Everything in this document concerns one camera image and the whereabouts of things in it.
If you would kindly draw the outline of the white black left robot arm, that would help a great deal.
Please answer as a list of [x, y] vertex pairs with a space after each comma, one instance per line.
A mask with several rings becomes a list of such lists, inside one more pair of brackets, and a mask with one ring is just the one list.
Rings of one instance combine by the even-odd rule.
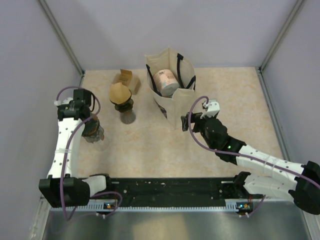
[[106, 173], [87, 178], [78, 176], [81, 139], [93, 144], [103, 141], [104, 129], [95, 108], [100, 108], [96, 96], [84, 88], [73, 88], [73, 96], [61, 101], [56, 99], [58, 138], [54, 158], [47, 177], [38, 188], [53, 208], [79, 207], [88, 204], [95, 194], [109, 198], [114, 191]]

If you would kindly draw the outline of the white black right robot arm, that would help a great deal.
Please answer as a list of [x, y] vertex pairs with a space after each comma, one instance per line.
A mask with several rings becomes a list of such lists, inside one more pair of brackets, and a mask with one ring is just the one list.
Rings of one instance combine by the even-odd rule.
[[206, 145], [222, 161], [253, 169], [264, 174], [245, 172], [234, 179], [233, 192], [239, 198], [247, 195], [267, 195], [293, 202], [301, 210], [320, 213], [320, 166], [290, 162], [263, 153], [228, 134], [228, 129], [215, 116], [187, 113], [181, 117], [182, 131], [200, 133]]

